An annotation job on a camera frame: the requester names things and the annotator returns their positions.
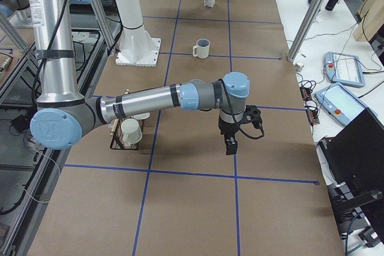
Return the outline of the white mug grey interior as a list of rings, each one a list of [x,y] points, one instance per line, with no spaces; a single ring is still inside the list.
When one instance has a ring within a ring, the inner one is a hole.
[[[196,41],[196,45],[193,46],[192,55],[194,57],[205,59],[209,56],[210,41],[206,38],[201,38]]]

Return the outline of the black power strip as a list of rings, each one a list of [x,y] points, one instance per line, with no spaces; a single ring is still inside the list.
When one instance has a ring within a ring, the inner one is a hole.
[[[314,125],[320,124],[319,122],[319,107],[317,103],[313,100],[311,95],[311,89],[306,87],[299,88],[302,100],[304,103],[305,112],[307,114],[308,123],[313,127]]]

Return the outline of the white mug on rack upper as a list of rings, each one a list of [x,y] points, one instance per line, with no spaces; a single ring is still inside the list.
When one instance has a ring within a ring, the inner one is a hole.
[[[145,119],[148,119],[150,117],[150,115],[151,115],[150,112],[140,113],[140,114],[133,115],[132,118],[139,120],[139,121],[144,121]]]

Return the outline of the white mug on rack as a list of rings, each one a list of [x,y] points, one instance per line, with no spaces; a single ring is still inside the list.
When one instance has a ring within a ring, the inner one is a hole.
[[[129,118],[122,122],[122,142],[124,146],[129,147],[142,139],[142,131],[139,122],[136,119]]]
[[[132,118],[139,120],[139,121],[144,121],[145,119],[148,119],[150,117],[150,115],[151,115],[150,112],[140,113],[140,114],[133,115]]]

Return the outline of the white mug on rack lower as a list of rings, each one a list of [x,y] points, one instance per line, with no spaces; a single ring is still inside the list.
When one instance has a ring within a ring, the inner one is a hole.
[[[136,119],[129,118],[122,122],[122,142],[124,146],[129,147],[142,139],[142,131],[139,122]]]

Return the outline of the teach pendant near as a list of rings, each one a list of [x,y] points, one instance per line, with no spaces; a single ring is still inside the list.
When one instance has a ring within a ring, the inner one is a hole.
[[[370,108],[375,116],[378,113],[359,99],[341,83],[333,83],[315,93],[319,104],[340,124],[348,125],[364,109]]]

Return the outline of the teach pendant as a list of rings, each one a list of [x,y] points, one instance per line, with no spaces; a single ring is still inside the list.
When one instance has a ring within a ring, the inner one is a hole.
[[[324,62],[326,76],[332,83],[339,82],[356,88],[365,86],[361,61],[357,56],[327,52]]]
[[[364,109],[370,108],[375,116],[378,113],[359,99],[341,83],[333,83],[315,93],[319,104],[340,124],[348,125]]]

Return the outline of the teach pendant far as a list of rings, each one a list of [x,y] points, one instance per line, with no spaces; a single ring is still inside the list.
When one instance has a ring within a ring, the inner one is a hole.
[[[327,52],[324,62],[326,76],[332,83],[339,82],[356,88],[365,86],[361,61],[357,56]]]

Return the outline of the aluminium frame post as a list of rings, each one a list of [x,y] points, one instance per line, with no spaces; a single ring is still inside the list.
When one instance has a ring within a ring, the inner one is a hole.
[[[287,60],[289,62],[293,62],[293,60],[296,58],[296,55],[298,54],[298,51],[301,48],[302,43],[304,42],[304,39],[307,36],[323,1],[324,0],[312,0],[287,54]]]

